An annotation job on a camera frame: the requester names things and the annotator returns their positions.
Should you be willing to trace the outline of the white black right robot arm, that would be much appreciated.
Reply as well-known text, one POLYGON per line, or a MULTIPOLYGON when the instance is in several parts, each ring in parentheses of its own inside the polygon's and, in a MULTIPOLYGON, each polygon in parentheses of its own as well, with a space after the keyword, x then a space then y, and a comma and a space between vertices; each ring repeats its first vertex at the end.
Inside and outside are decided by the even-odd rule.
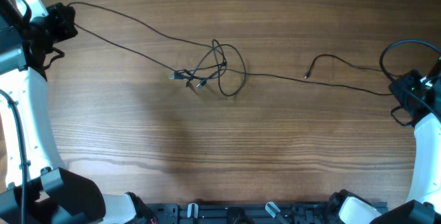
POLYGON ((326 223, 440 222, 440 62, 428 75, 412 70, 393 80, 389 90, 414 128, 416 157, 406 202, 382 214, 363 198, 346 190, 334 193, 323 213, 326 223))

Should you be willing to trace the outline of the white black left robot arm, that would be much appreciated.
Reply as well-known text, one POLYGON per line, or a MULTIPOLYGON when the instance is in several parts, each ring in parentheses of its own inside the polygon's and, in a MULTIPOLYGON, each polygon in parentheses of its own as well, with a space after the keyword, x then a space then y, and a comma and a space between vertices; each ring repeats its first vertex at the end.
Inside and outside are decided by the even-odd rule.
POLYGON ((63 57, 58 42, 77 35, 75 10, 40 0, 1 0, 1 109, 10 162, 1 218, 7 223, 155 223, 131 192, 104 195, 68 171, 48 116, 46 59, 63 57))

